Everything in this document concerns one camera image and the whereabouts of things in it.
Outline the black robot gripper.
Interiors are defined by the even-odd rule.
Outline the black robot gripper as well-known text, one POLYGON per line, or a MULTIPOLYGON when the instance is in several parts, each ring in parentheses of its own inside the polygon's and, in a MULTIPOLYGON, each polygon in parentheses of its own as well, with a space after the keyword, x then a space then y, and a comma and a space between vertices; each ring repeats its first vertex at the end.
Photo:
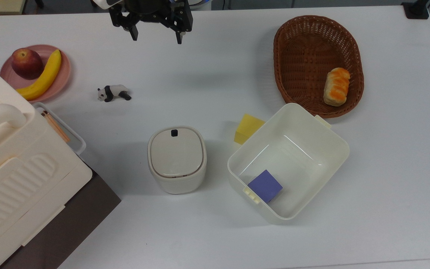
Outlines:
POLYGON ((128 15, 122 14, 123 5, 109 7, 112 24, 129 32, 133 41, 138 39, 137 23, 158 22, 169 25, 176 34, 177 44, 182 43, 186 32, 191 32, 193 16, 187 0, 125 0, 128 15))

